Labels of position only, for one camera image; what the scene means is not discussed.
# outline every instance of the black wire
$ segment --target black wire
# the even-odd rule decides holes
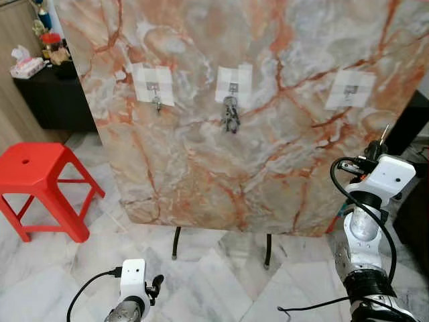
[[[339,159],[336,159],[334,161],[334,163],[332,163],[332,165],[330,166],[330,170],[329,170],[330,178],[332,179],[332,182],[334,183],[335,187],[338,190],[340,190],[340,192],[344,196],[346,196],[348,199],[350,199],[356,206],[358,206],[359,208],[361,208],[362,210],[364,210],[364,212],[366,212],[372,219],[374,219],[374,221],[378,224],[378,226],[380,227],[380,229],[384,233],[384,236],[386,236],[387,242],[389,243],[390,252],[391,252],[391,264],[390,264],[390,271],[389,271],[389,281],[392,282],[393,277],[395,276],[395,271],[396,271],[396,247],[395,247],[395,243],[393,242],[393,239],[390,236],[390,233],[387,230],[387,228],[384,226],[383,222],[372,211],[370,211],[368,208],[366,208],[366,206],[364,206],[362,203],[360,203],[358,200],[356,200],[350,193],[348,193],[343,188],[343,186],[341,186],[341,184],[338,182],[338,180],[336,179],[335,168],[336,168],[337,164],[339,164],[342,161],[356,162],[357,159],[356,158],[346,157],[346,156],[342,157],[342,158],[339,158]]]
[[[376,301],[376,300],[373,300],[373,299],[368,299],[366,297],[361,297],[361,298],[340,297],[338,299],[331,300],[331,301],[328,301],[328,302],[319,303],[319,304],[316,304],[316,305],[312,305],[310,307],[296,307],[296,308],[291,308],[291,309],[285,309],[283,307],[277,307],[277,310],[279,310],[281,312],[284,312],[289,317],[289,319],[288,319],[288,321],[289,321],[291,319],[291,316],[290,316],[289,312],[291,312],[291,311],[307,311],[307,310],[317,309],[318,307],[325,307],[327,305],[331,305],[331,304],[334,304],[334,303],[337,303],[337,302],[346,301],[346,300],[350,300],[351,302],[353,302],[353,301],[371,302],[371,303],[380,305],[382,307],[385,307],[386,309],[389,309],[390,311],[398,314],[399,316],[405,318],[406,320],[410,320],[410,319],[414,320],[409,315],[407,315],[404,312],[401,312],[401,311],[395,309],[394,307],[391,307],[390,305],[387,305],[385,303],[382,303],[382,302],[379,302],[379,301]]]
[[[85,283],[84,286],[82,286],[80,288],[80,290],[77,292],[77,294],[74,296],[74,298],[72,299],[72,302],[70,303],[70,306],[68,307],[67,310],[67,322],[70,322],[70,314],[72,313],[72,308],[74,303],[76,302],[76,300],[78,299],[79,295],[83,292],[83,290],[94,280],[96,280],[98,277],[102,277],[104,275],[114,275],[114,271],[110,270],[108,272],[103,272],[100,274],[97,274],[96,276],[92,277],[88,282]]]

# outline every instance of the red stool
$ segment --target red stool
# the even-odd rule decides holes
[[[83,179],[59,179],[62,169],[68,162],[76,167]],[[85,182],[91,185],[79,215],[61,193],[58,182]],[[21,211],[16,214],[3,197],[4,193],[27,193],[29,198]],[[25,242],[30,242],[28,233],[31,231],[64,231],[77,243],[87,240],[89,230],[83,219],[95,193],[101,197],[105,196],[105,192],[78,158],[62,144],[19,143],[0,156],[0,211]],[[59,226],[23,226],[21,224],[21,218],[34,197],[37,197],[51,212]]]

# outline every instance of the wooden wall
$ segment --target wooden wall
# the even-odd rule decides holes
[[[15,63],[11,51],[18,44],[32,55],[40,55],[40,43],[32,30],[35,18],[27,0],[0,7],[0,154],[17,142],[64,142],[68,137],[64,131],[39,126],[9,73]]]

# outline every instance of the marble floor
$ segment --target marble floor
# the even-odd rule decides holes
[[[106,197],[94,199],[90,206],[85,219],[90,237],[83,244],[65,233],[34,233],[31,243],[23,243],[0,216],[0,322],[65,321],[80,286],[127,258],[147,261],[148,280],[157,274],[166,277],[145,321],[287,321],[276,310],[278,305],[307,306],[346,295],[325,237],[273,236],[271,266],[265,270],[263,234],[183,229],[178,259],[172,261],[174,227],[130,222],[98,136],[75,135],[68,145],[105,189]],[[64,176],[77,174],[66,168]],[[79,209],[87,187],[65,184],[61,189]],[[24,197],[7,196],[14,209]],[[33,203],[23,222],[48,223],[52,218],[41,204]],[[406,308],[421,321],[429,321],[428,283],[409,251],[394,238],[399,257],[394,288]],[[381,251],[388,263],[385,243]],[[76,303],[72,320],[104,321],[118,295],[119,279],[99,279]],[[292,321],[350,321],[349,305],[293,313]]]

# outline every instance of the white paper square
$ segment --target white paper square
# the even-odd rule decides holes
[[[168,67],[144,68],[142,63],[132,64],[131,67],[135,96],[138,101],[152,102],[155,91],[149,90],[147,84],[155,83],[159,87],[156,94],[161,99],[161,104],[174,106],[172,73]]]
[[[324,108],[335,110],[347,106],[365,107],[372,93],[375,78],[372,72],[338,71]]]
[[[239,85],[237,98],[238,105],[244,106],[249,102],[252,90],[252,65],[240,64],[238,69],[218,67],[217,85],[214,99],[217,103],[223,103],[225,97],[230,96],[229,85],[236,83]]]

